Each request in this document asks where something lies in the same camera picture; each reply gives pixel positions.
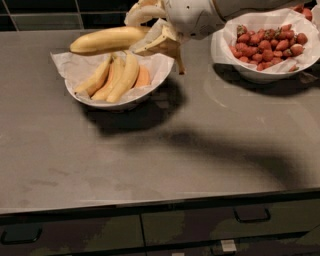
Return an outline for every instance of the peeled banana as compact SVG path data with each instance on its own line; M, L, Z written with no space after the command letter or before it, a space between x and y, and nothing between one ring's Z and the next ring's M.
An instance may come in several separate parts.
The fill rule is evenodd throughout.
M89 96L93 95L95 91L102 87L106 77L108 76L110 62L111 55L109 55L107 59L98 66L95 72L87 80L78 85L74 89L74 92L80 93L87 91Z
M150 78L149 70L147 69L146 66L140 65L139 74L133 87L134 88L142 87L142 86L150 85L150 83L151 83L151 78Z
M123 70L123 74L119 82L110 92L107 97L108 102L117 102L121 96L126 93L135 83L139 74L139 62L136 56L130 51L126 53L126 64Z
M115 53L112 55L112 78L110 79L110 81L107 81L107 83L92 96L93 100L106 100L111 91L119 83L121 77L123 76L125 66L124 60Z
M82 55L96 55L128 50L129 47L146 36L149 27L115 27L99 30L77 38L70 51Z

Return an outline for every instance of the bowl of strawberries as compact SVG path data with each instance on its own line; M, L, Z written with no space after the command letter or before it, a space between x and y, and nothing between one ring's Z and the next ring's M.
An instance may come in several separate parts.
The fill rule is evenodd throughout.
M228 21L213 35L215 63L231 64L259 84L288 78L320 57L319 31L292 9L249 13Z

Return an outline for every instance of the white bowl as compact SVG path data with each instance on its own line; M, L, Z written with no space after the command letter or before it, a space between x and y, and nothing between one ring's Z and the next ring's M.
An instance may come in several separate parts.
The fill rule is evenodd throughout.
M316 25L318 30L320 30L320 6L316 5L312 8L312 23Z
M229 45L234 45L236 42L236 27L238 25L245 25L248 30L258 31L260 28L277 29L281 25L289 23L292 24L292 29L295 30L296 33L304 32L309 39L304 45L304 53L298 57L283 61L263 71L257 71L256 65L239 61L233 56L229 49ZM258 84L267 84L293 76L317 62L320 56L319 31L316 26L306 20L302 14L291 9L281 9L264 13L249 13L228 21L224 29L213 34L211 56L214 63L233 65L246 80ZM288 72L294 64L296 64L299 69L294 72Z
M77 101L98 109L122 112L135 108L138 104L148 99L170 74L174 59L163 54L155 54L148 57L136 55L139 64L145 65L151 77L151 85L132 88L126 92L116 103L91 100L87 93L78 95L74 88L84 79L90 76L97 66L107 57L107 54L96 56L80 56L70 52L51 54L59 74L65 79L65 85L70 95Z

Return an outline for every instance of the stainless steel counter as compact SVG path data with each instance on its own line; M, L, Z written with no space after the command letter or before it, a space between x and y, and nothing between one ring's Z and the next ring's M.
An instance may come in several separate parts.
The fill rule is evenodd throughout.
M76 102L51 60L79 35L0 33L0 213L320 187L319 81L255 85L192 41L187 75L109 113Z

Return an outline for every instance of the bowl of bananas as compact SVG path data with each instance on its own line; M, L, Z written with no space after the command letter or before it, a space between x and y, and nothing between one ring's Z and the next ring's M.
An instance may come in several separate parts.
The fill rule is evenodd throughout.
M70 95L103 110L122 112L148 99L167 78L174 59L162 54L138 56L131 51L83 56L51 54Z

